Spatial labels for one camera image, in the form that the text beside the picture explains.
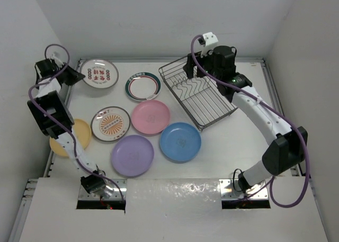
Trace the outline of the white plate green rim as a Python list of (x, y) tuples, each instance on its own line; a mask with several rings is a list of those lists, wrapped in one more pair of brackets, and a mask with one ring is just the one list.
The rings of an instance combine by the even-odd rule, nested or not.
[(149, 72), (140, 72), (128, 78), (125, 84), (127, 97), (136, 102), (153, 100), (161, 90), (159, 78)]

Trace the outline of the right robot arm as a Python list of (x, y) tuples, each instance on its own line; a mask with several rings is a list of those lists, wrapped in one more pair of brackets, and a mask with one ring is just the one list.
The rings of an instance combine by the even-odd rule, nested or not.
[(262, 159), (238, 176), (242, 192), (271, 177), (278, 176), (308, 158), (308, 133), (267, 105), (252, 82), (236, 71), (236, 48), (217, 46), (206, 55), (190, 52), (183, 69), (188, 78), (208, 76), (216, 82), (219, 93), (236, 105), (259, 129), (268, 148)]

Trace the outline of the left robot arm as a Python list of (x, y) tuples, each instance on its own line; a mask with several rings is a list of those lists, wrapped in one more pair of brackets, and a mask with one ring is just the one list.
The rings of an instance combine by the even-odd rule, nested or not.
[(75, 121), (59, 92), (62, 84), (73, 86), (85, 76), (66, 63), (58, 66), (53, 59), (35, 63), (36, 85), (29, 89), (27, 105), (41, 132), (58, 142), (78, 171), (83, 171), (81, 186), (88, 194), (107, 198), (107, 183), (104, 173), (91, 161), (75, 135)]

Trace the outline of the white plate red characters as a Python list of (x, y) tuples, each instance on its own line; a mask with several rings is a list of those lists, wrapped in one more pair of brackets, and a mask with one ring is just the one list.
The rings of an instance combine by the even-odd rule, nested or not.
[(79, 72), (84, 75), (83, 81), (93, 88), (110, 88), (119, 80), (117, 67), (103, 59), (86, 60), (82, 63)]

